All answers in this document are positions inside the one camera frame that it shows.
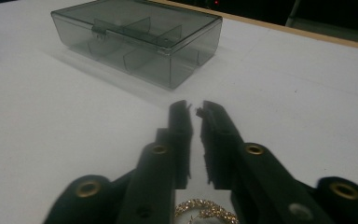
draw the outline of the white surface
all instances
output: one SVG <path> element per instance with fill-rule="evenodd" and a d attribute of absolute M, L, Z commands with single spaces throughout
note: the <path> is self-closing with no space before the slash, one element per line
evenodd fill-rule
<path fill-rule="evenodd" d="M 269 147 L 292 175 L 358 183 L 358 49 L 224 20 L 215 56 L 175 91 L 165 91 L 68 50 L 49 12 L 85 1 L 0 4 L 0 224 L 42 223 L 73 180 L 111 180 L 135 167 L 166 127 L 168 106 L 185 99 L 223 105 L 245 141 Z M 194 137 L 187 190 L 206 198 Z"/>

